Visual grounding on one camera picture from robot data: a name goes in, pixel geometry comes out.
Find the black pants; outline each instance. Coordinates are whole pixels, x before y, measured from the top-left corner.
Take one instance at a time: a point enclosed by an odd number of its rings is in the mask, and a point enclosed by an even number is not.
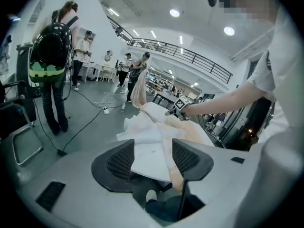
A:
[[[46,116],[47,123],[53,133],[57,133],[60,130],[59,126],[62,129],[66,129],[68,125],[67,118],[65,115],[65,106],[62,99],[65,76],[66,75],[62,77],[62,80],[60,82],[39,83],[42,95],[44,114]],[[58,122],[55,120],[52,108],[52,89],[53,98],[57,109]]]
[[[72,75],[72,81],[73,81],[73,86],[77,86],[77,77],[79,74],[79,71],[83,65],[83,62],[80,61],[74,61],[74,73]]]
[[[124,80],[127,77],[127,75],[128,75],[128,72],[120,71],[119,77],[118,77],[119,78],[120,86],[124,85]]]
[[[136,84],[137,80],[138,80],[138,78],[130,78],[130,80],[129,80],[129,83],[128,83],[129,93],[128,93],[128,96],[127,96],[127,101],[131,100],[131,94],[132,94],[132,91],[135,87],[135,84]]]

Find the black shoe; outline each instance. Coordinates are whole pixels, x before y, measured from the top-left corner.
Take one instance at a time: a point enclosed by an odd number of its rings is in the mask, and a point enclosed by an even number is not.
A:
[[[53,130],[52,130],[52,132],[53,132],[53,134],[54,134],[55,136],[58,136],[58,135],[60,134],[61,131],[60,131],[60,129],[59,129],[58,131],[53,131]]]
[[[67,132],[68,131],[68,124],[67,125],[65,125],[65,126],[60,126],[60,128],[61,128],[61,130],[63,131],[63,132]]]

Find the black strap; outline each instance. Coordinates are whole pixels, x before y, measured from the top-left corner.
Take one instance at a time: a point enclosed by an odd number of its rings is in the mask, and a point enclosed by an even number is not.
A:
[[[52,13],[52,22],[51,23],[56,22],[57,16],[58,16],[58,10],[53,11],[53,13]]]
[[[72,24],[74,24],[77,20],[79,20],[79,18],[77,16],[73,17],[66,25],[68,27],[71,27]]]

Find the hair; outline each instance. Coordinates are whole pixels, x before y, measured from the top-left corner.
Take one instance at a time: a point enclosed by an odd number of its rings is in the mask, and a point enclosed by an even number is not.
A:
[[[65,5],[61,8],[61,10],[59,10],[58,22],[61,22],[63,17],[69,11],[71,11],[71,9],[74,9],[75,12],[77,12],[77,9],[78,9],[77,3],[75,3],[73,0],[66,2]]]

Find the ceiling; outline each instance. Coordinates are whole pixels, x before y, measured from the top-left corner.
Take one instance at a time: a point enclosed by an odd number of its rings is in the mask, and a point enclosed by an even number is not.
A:
[[[220,48],[231,56],[272,28],[269,23],[247,19],[243,14],[219,8],[218,5],[211,8],[207,0],[99,1],[106,14],[134,37],[137,36],[133,33],[133,29],[136,29],[140,31],[140,37],[152,39],[149,33],[151,28],[154,28],[158,31],[157,40],[170,43],[168,40],[176,40],[179,34],[183,33],[194,40]],[[107,8],[112,8],[119,17],[111,15]],[[169,14],[171,9],[177,9],[180,17],[172,17]],[[235,35],[229,37],[224,34],[225,26],[232,27]],[[171,32],[163,33],[162,29]]]

